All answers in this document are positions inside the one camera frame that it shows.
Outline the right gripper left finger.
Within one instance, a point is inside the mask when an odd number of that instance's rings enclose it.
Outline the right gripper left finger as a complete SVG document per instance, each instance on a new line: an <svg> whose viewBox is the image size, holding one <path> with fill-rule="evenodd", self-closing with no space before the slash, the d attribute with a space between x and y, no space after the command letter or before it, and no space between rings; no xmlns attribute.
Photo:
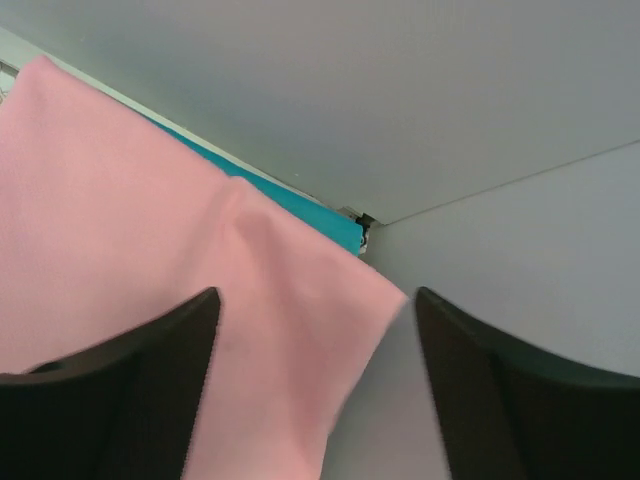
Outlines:
<svg viewBox="0 0 640 480"><path fill-rule="evenodd" d="M2 374L2 478L181 478L219 312L207 288L85 350Z"/></svg>

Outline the pink t shirt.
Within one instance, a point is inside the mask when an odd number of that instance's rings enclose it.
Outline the pink t shirt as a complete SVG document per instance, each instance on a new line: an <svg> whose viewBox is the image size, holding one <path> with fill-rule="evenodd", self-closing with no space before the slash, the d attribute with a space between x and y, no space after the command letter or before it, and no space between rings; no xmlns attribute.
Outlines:
<svg viewBox="0 0 640 480"><path fill-rule="evenodd" d="M1 105L1 367L18 372L214 286L186 475L316 479L405 303L356 256L45 57Z"/></svg>

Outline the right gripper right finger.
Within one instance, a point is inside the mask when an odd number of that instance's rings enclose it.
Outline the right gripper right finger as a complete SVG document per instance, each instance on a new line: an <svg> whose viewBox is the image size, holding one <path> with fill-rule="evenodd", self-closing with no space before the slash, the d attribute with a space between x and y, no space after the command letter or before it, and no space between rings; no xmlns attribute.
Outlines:
<svg viewBox="0 0 640 480"><path fill-rule="evenodd" d="M638 478L638 378L536 347L426 287L415 313L452 478Z"/></svg>

